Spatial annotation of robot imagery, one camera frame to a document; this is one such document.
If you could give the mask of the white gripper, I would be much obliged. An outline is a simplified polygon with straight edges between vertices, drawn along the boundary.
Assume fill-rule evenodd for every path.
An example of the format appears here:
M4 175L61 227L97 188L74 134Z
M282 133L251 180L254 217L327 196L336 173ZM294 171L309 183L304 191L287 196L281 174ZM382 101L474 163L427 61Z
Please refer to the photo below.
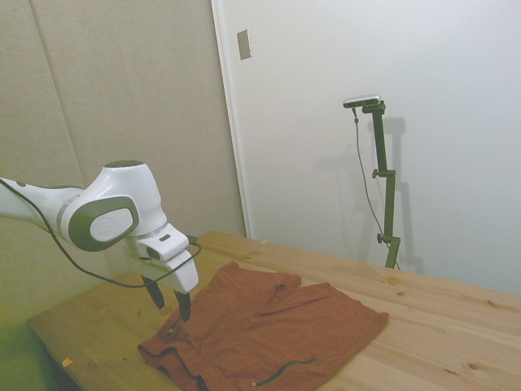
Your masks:
M189 292L199 283L199 275L193 257L188 251L183 250L167 261L130 258L129 265L133 271L142 275L144 288L159 310L164 308L165 303L160 287L154 281L156 279L175 291L181 320L187 322L190 319Z

